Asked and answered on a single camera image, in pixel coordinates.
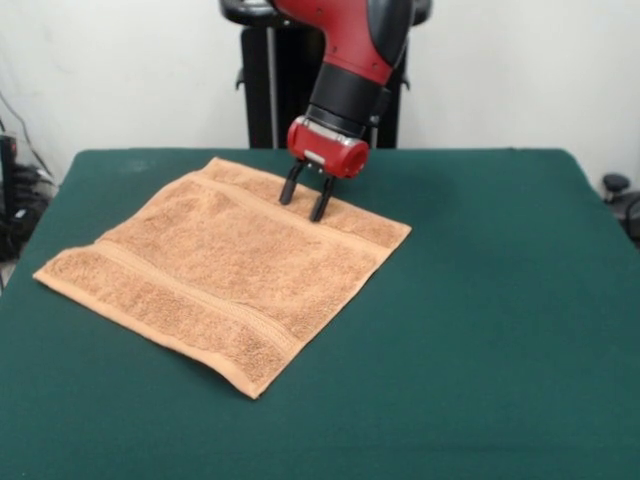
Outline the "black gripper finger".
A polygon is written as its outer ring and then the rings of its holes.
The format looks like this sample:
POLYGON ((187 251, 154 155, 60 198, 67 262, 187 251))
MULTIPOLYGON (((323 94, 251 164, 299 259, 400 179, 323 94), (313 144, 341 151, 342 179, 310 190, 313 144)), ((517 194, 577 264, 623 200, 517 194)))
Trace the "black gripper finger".
POLYGON ((325 214, 328 203, 333 195, 336 183, 335 176, 328 176, 324 182, 321 194, 317 197, 313 206, 309 219, 314 222, 320 222, 325 214))
POLYGON ((295 192, 298 177, 302 172, 302 161, 296 160, 289 170, 285 183, 279 196, 279 202, 281 205, 289 205, 292 201, 293 194, 295 192))

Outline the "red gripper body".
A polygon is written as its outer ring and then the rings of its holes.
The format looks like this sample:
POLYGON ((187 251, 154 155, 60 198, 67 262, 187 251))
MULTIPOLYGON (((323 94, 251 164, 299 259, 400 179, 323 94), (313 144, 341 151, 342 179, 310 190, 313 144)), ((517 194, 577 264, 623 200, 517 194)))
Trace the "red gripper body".
POLYGON ((348 137, 311 119, 300 116, 289 127, 287 147, 300 160, 310 161, 329 175, 354 178, 369 157, 369 145, 348 137))

